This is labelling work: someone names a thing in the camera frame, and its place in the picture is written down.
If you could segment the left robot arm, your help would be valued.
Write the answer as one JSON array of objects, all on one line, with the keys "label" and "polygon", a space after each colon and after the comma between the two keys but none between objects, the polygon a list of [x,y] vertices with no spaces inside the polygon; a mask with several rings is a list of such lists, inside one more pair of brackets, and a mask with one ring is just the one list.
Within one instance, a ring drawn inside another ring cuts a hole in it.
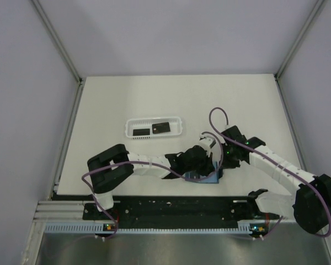
[{"label": "left robot arm", "polygon": [[117,144],[87,161],[90,188],[97,202],[95,212],[108,219],[114,212],[112,191],[131,176],[176,179],[187,174],[199,177],[217,176],[218,163],[212,159],[213,144],[195,145],[185,152],[146,156],[128,152]]}]

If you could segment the blue leather card holder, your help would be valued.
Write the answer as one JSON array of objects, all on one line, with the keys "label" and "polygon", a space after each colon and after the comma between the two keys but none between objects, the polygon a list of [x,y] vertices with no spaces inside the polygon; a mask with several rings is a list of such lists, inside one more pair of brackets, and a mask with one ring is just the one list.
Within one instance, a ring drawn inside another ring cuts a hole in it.
[{"label": "blue leather card holder", "polygon": [[219,184],[220,178],[223,176],[223,169],[219,169],[216,173],[212,172],[213,170],[203,176],[195,171],[191,171],[185,173],[183,176],[186,181],[190,181],[191,179],[199,179],[199,181],[196,181],[198,184]]}]

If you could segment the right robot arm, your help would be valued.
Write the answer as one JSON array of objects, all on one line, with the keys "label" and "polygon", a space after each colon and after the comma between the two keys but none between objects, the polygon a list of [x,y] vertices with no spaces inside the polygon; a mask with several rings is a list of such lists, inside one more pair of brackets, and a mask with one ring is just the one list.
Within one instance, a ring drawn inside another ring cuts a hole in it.
[{"label": "right robot arm", "polygon": [[248,194],[247,213],[260,218],[265,213],[295,220],[309,234],[316,234],[331,224],[331,177],[306,172],[269,149],[257,137],[247,139],[237,126],[220,134],[225,142],[224,168],[236,168],[241,162],[255,167],[279,185],[288,195],[259,189]]}]

